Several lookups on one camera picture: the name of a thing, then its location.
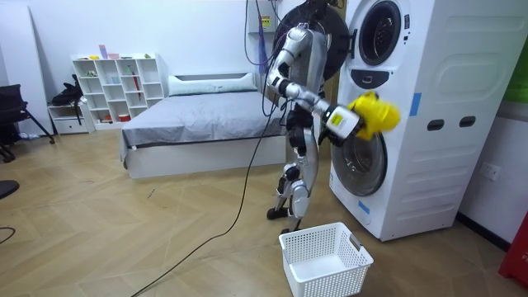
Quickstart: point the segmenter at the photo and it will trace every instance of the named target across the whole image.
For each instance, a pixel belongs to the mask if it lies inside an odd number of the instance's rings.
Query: office chair
[[[27,102],[22,100],[20,85],[0,87],[0,126],[13,125],[19,121],[32,119],[36,125],[49,137],[49,143],[54,144],[55,139],[27,110]],[[0,144],[0,154],[5,163],[15,159],[15,155],[5,145]]]

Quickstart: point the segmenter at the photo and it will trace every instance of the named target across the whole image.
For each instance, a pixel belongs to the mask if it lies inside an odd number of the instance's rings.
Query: washing machine door
[[[382,64],[398,43],[402,17],[396,3],[377,2],[366,14],[359,32],[361,58],[370,66]]]
[[[341,184],[355,196],[376,193],[387,172],[387,149],[382,134],[370,141],[349,136],[340,148],[332,146],[332,163]]]

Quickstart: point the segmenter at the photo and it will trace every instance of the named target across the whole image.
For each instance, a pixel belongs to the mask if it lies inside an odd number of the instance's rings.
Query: power outlet
[[[500,171],[501,168],[499,166],[483,162],[482,167],[480,168],[480,175],[495,182],[498,179],[498,173]]]

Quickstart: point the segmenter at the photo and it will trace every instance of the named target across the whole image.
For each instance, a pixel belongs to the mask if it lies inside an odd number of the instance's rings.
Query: white washing machine
[[[524,45],[526,0],[350,0],[338,101],[365,90],[399,126],[332,148],[330,187],[382,241],[450,227]]]

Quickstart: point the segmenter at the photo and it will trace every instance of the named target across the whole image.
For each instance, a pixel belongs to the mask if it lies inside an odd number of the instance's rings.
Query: mattress
[[[271,102],[264,101],[269,112]],[[281,135],[283,111],[276,108],[265,136]],[[267,122],[260,92],[169,97],[123,126],[126,148],[260,137]]]

